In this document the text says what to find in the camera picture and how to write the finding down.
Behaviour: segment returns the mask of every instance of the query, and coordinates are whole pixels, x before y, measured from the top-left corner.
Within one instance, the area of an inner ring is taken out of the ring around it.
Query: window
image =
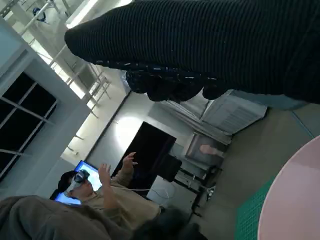
[[[0,97],[0,181],[55,109],[57,100],[24,72]]]

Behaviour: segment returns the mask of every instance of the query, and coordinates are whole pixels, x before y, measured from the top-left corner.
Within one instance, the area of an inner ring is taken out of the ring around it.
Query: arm
[[[111,188],[110,165],[101,164],[98,169],[99,179],[102,183],[101,190],[103,192],[103,207],[105,209],[116,209],[119,204],[115,197],[115,193]]]
[[[136,153],[132,152],[128,156],[126,156],[122,161],[122,168],[119,170],[119,172],[116,174],[116,176],[111,180],[111,184],[119,184],[124,187],[127,187],[134,175],[134,165],[137,165],[137,162],[134,162],[133,160],[134,155]]]

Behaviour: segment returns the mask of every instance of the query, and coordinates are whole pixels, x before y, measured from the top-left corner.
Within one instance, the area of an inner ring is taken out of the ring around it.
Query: black cap
[[[71,184],[71,179],[76,175],[76,171],[67,171],[64,174],[62,174],[60,181],[58,183],[58,191],[60,193],[63,193],[65,190],[68,189],[68,187]]]

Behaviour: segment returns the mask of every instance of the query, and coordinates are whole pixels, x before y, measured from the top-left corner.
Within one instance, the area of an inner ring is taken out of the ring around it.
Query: air conditioner unit
[[[211,101],[201,120],[214,126],[228,135],[233,135],[262,119],[267,107],[249,100],[237,97],[232,90]]]

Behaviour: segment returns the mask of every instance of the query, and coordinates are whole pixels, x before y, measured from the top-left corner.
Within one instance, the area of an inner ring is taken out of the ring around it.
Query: beige shirt
[[[160,207],[125,186],[128,186],[133,176],[130,173],[118,174],[111,180],[111,187],[117,199],[119,208],[105,209],[104,196],[101,188],[96,195],[82,202],[84,205],[102,211],[119,226],[134,230],[148,220],[154,219],[161,212]]]

